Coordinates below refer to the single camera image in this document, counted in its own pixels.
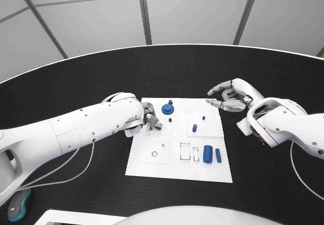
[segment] black tabletop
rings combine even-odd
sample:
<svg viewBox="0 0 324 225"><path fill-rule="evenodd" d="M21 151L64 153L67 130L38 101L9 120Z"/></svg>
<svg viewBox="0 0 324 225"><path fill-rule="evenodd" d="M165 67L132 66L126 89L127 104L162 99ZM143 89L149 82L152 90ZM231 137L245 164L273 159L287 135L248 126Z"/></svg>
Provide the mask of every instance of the black tabletop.
<svg viewBox="0 0 324 225"><path fill-rule="evenodd" d="M208 98L211 88L234 78L247 80L265 97L289 98L310 114L322 113L323 71L320 59L235 46L163 45L100 52L0 84L0 129L60 116L117 92L132 92L139 99ZM98 141L83 176L32 190L31 212L18 224L32 225L49 209L129 217L176 205L240 210L290 225L324 224L324 201L307 190L293 170L291 143L263 146L237 127L247 112L219 113L234 184L126 176L133 138L119 132ZM28 180L52 171L71 155L48 162ZM73 178L84 170L90 155L87 146L42 183ZM294 161L301 178L324 196L324 161L297 146ZM8 206L0 208L0 224L8 224Z"/></svg>

